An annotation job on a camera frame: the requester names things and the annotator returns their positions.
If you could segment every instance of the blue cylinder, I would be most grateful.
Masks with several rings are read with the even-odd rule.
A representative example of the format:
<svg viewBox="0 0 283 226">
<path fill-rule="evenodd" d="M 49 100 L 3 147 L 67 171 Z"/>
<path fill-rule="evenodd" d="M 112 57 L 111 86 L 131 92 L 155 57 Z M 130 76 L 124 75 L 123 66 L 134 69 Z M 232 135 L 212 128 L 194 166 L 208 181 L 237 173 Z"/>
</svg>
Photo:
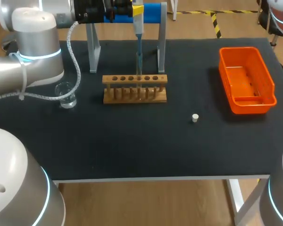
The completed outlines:
<svg viewBox="0 0 283 226">
<path fill-rule="evenodd" d="M 160 3 L 145 3 L 143 13 L 144 24 L 160 24 L 161 20 L 161 4 Z M 114 23 L 127 24 L 133 23 L 133 17 L 116 15 Z"/>
</svg>

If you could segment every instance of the hazard tape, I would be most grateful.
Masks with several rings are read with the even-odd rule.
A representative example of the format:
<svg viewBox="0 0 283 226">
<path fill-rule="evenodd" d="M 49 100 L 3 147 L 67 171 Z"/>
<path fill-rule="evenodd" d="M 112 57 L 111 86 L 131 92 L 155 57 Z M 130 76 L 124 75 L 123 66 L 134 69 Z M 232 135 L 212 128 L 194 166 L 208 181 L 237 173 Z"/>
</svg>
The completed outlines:
<svg viewBox="0 0 283 226">
<path fill-rule="evenodd" d="M 255 10 L 197 10 L 197 11 L 178 11 L 177 14 L 207 14 L 211 13 L 257 13 Z"/>
<path fill-rule="evenodd" d="M 215 33 L 218 39 L 222 38 L 221 32 L 220 32 L 220 28 L 219 25 L 217 23 L 217 15 L 216 13 L 211 13 L 211 18 L 212 18 L 212 22 L 214 25 L 214 29 L 215 29 Z"/>
</svg>

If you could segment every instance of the black table surface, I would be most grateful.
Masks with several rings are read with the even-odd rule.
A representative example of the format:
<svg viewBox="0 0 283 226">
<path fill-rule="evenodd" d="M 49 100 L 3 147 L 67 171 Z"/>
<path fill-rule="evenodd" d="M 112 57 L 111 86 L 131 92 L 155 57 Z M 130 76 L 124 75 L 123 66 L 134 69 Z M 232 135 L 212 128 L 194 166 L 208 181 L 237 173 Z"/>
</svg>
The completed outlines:
<svg viewBox="0 0 283 226">
<path fill-rule="evenodd" d="M 134 74 L 135 41 L 102 41 L 97 74 L 87 43 L 73 41 L 82 70 L 77 106 L 0 100 L 0 128 L 17 136 L 53 180 L 265 175 L 283 153 L 283 71 L 266 39 L 168 40 L 167 103 L 104 105 L 104 74 Z M 234 115 L 218 71 L 221 47 L 254 46 L 275 83 L 276 107 Z M 76 80 L 61 42 L 64 81 Z M 156 42 L 143 42 L 143 73 L 157 74 Z M 54 95 L 51 84 L 28 89 Z M 196 124 L 191 115 L 200 116 Z"/>
</svg>

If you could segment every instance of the orange plastic tray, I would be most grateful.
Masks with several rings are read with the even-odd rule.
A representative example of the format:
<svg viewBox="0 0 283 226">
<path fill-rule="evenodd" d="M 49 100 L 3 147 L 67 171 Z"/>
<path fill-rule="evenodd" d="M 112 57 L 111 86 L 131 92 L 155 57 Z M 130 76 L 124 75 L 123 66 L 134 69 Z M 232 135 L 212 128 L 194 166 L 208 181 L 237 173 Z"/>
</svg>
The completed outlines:
<svg viewBox="0 0 283 226">
<path fill-rule="evenodd" d="M 274 82 L 257 48 L 222 48 L 219 53 L 219 71 L 232 112 L 263 114 L 277 104 Z"/>
</svg>

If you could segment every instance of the wooden test tube rack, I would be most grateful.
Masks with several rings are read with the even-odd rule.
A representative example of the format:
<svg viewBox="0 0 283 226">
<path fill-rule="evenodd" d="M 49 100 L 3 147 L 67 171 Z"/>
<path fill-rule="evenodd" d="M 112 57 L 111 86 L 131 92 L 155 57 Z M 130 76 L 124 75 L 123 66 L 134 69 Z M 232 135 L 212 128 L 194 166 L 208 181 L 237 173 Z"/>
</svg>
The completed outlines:
<svg viewBox="0 0 283 226">
<path fill-rule="evenodd" d="M 166 102 L 166 74 L 103 75 L 104 104 L 138 104 Z"/>
</svg>

